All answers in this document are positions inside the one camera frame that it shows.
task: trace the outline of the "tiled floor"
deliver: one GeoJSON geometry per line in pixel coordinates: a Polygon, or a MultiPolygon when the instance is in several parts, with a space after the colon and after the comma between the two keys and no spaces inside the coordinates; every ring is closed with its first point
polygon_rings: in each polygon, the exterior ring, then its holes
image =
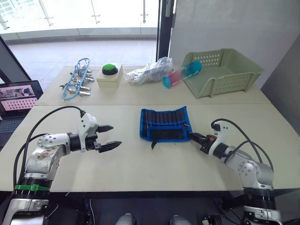
{"type": "Polygon", "coordinates": [[[29,76],[39,80],[43,91],[64,66],[75,66],[82,58],[89,58],[91,66],[105,62],[145,65],[155,62],[156,56],[156,40],[70,41],[9,47],[29,76]]]}

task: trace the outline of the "black cable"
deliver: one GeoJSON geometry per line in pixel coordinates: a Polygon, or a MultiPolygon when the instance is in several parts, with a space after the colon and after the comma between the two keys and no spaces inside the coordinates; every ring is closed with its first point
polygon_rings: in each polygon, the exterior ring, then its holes
{"type": "MultiPolygon", "coordinates": [[[[32,137],[29,142],[31,142],[32,140],[36,139],[37,137],[40,137],[40,136],[44,136],[46,134],[40,134],[40,135],[36,135],[34,137],[32,137]]],[[[14,188],[17,184],[17,168],[18,168],[18,162],[19,162],[19,157],[20,157],[20,154],[22,153],[23,149],[25,148],[25,144],[22,145],[22,147],[20,148],[20,150],[18,151],[18,154],[16,155],[15,157],[15,163],[14,163],[14,172],[13,172],[13,183],[14,183],[14,188]]]]}
{"type": "Polygon", "coordinates": [[[63,106],[63,107],[60,107],[60,108],[57,108],[51,112],[49,112],[47,115],[45,115],[43,118],[41,118],[35,125],[34,127],[32,128],[32,130],[30,131],[30,133],[28,134],[27,136],[27,140],[26,140],[26,143],[25,143],[25,149],[24,149],[24,153],[23,153],[23,161],[22,161],[22,167],[21,167],[21,173],[20,173],[20,177],[23,176],[24,172],[25,172],[25,165],[26,165],[26,156],[27,156],[27,151],[28,151],[28,145],[29,145],[29,142],[30,142],[30,138],[33,134],[33,132],[35,131],[35,129],[38,127],[38,125],[44,120],[46,119],[48,116],[50,116],[51,114],[57,112],[58,110],[61,110],[61,109],[66,109],[66,108],[75,108],[75,109],[78,109],[80,111],[80,116],[82,117],[84,114],[85,114],[85,111],[80,109],[79,107],[76,107],[76,106],[73,106],[73,105],[67,105],[67,106],[63,106]]]}
{"type": "Polygon", "coordinates": [[[254,146],[254,144],[252,143],[252,141],[250,140],[250,138],[247,136],[247,134],[236,123],[234,123],[234,122],[232,122],[231,120],[228,120],[228,119],[216,119],[216,120],[212,121],[212,123],[210,124],[210,126],[213,128],[214,123],[218,122],[218,121],[225,121],[225,122],[228,122],[228,123],[231,123],[232,125],[234,125],[244,135],[244,137],[247,139],[247,141],[249,141],[249,143],[251,144],[253,150],[257,154],[259,162],[260,163],[263,162],[262,158],[260,157],[260,155],[259,155],[256,147],[254,146]]]}
{"type": "Polygon", "coordinates": [[[228,218],[228,217],[225,215],[225,213],[219,208],[218,204],[213,200],[213,198],[210,198],[210,199],[211,199],[212,202],[216,205],[216,208],[217,208],[218,212],[221,214],[221,216],[223,216],[225,219],[227,219],[228,221],[230,221],[230,222],[232,222],[232,223],[234,223],[234,224],[236,224],[236,225],[240,225],[240,224],[234,222],[233,220],[231,220],[230,218],[228,218]]]}
{"type": "Polygon", "coordinates": [[[290,220],[284,221],[283,224],[288,224],[288,223],[296,221],[296,220],[300,220],[300,218],[295,218],[295,219],[290,219],[290,220]]]}
{"type": "MultiPolygon", "coordinates": [[[[226,159],[225,159],[224,163],[226,163],[227,160],[228,160],[228,158],[229,158],[231,155],[235,154],[236,151],[240,149],[240,147],[242,147],[244,144],[246,144],[246,143],[248,143],[248,142],[249,142],[249,141],[244,141],[244,142],[242,142],[238,147],[236,147],[233,151],[231,151],[231,152],[226,156],[226,159]]],[[[262,151],[262,153],[263,153],[263,154],[265,155],[265,157],[267,158],[267,160],[268,160],[268,162],[269,162],[269,164],[270,164],[270,167],[271,167],[272,171],[274,171],[274,167],[273,167],[272,161],[271,161],[270,157],[268,156],[268,154],[265,152],[265,150],[263,150],[262,147],[259,146],[258,144],[256,144],[255,142],[252,142],[252,143],[253,143],[256,147],[258,147],[258,148],[260,149],[260,151],[262,151]]]]}

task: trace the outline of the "white wall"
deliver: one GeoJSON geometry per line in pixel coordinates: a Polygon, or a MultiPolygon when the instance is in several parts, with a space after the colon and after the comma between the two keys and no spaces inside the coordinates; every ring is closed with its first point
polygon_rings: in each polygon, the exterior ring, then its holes
{"type": "Polygon", "coordinates": [[[263,93],[300,135],[300,35],[262,87],[263,93]]]}
{"type": "Polygon", "coordinates": [[[170,57],[181,65],[188,52],[234,48],[265,72],[259,88],[300,31],[299,0],[178,0],[170,57]]]}

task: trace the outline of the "floor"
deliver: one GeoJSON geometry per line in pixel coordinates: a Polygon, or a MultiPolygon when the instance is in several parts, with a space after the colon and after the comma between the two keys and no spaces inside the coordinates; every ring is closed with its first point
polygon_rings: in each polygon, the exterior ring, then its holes
{"type": "Polygon", "coordinates": [[[155,62],[156,40],[70,41],[9,45],[32,80],[45,92],[64,66],[89,58],[91,66],[106,62],[145,65],[155,62]]]}
{"type": "MultiPolygon", "coordinates": [[[[232,194],[239,196],[242,192],[232,192],[232,194]]],[[[220,198],[215,198],[214,201],[218,206],[222,202],[220,198]]],[[[277,196],[276,202],[283,221],[300,217],[300,189],[277,196]]],[[[114,225],[125,213],[131,213],[136,218],[136,225],[168,225],[173,215],[186,218],[191,225],[200,225],[203,218],[208,215],[220,214],[210,197],[92,199],[91,205],[95,216],[95,225],[114,225]]],[[[242,206],[235,208],[234,211],[239,218],[242,218],[242,206]]],[[[225,215],[240,224],[239,219],[231,211],[226,212],[225,215]]],[[[59,206],[58,210],[51,215],[49,225],[71,225],[75,224],[75,219],[75,210],[59,206]]],[[[224,216],[222,216],[222,222],[223,225],[233,225],[224,216]]],[[[299,221],[289,224],[298,225],[299,221]]]]}

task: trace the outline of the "white table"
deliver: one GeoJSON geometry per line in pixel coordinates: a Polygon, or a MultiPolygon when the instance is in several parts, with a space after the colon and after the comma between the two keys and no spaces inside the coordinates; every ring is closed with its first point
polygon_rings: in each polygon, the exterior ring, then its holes
{"type": "MultiPolygon", "coordinates": [[[[13,133],[0,152],[1,191],[13,189],[13,163],[29,130],[58,105],[37,105],[13,133]]],[[[142,108],[174,110],[181,105],[84,105],[99,124],[114,126],[102,133],[100,143],[122,141],[112,151],[97,153],[73,152],[60,161],[52,184],[53,192],[106,191],[207,191],[241,190],[238,176],[217,158],[199,150],[195,142],[151,143],[139,137],[142,108]]],[[[272,104],[204,104],[188,105],[187,111],[194,132],[211,134],[210,123],[216,118],[236,122],[249,137],[261,145],[274,164],[274,188],[299,188],[300,139],[289,123],[272,104]]],[[[46,119],[37,128],[40,133],[76,133],[79,112],[66,109],[46,119]]],[[[244,137],[230,127],[228,144],[237,146],[244,137]]],[[[30,144],[28,155],[35,149],[30,144]]],[[[253,157],[253,150],[245,146],[253,157]]]]}
{"type": "MultiPolygon", "coordinates": [[[[90,67],[96,78],[101,67],[90,67]]],[[[126,74],[136,68],[123,66],[126,74]]],[[[46,93],[36,105],[199,105],[199,104],[271,104],[266,96],[253,85],[247,92],[236,91],[215,95],[213,98],[202,97],[196,99],[184,82],[167,89],[161,82],[130,85],[122,78],[118,89],[99,88],[98,83],[89,83],[90,96],[76,97],[70,101],[61,98],[62,90],[59,87],[70,79],[73,67],[64,67],[54,79],[46,93]]]]}

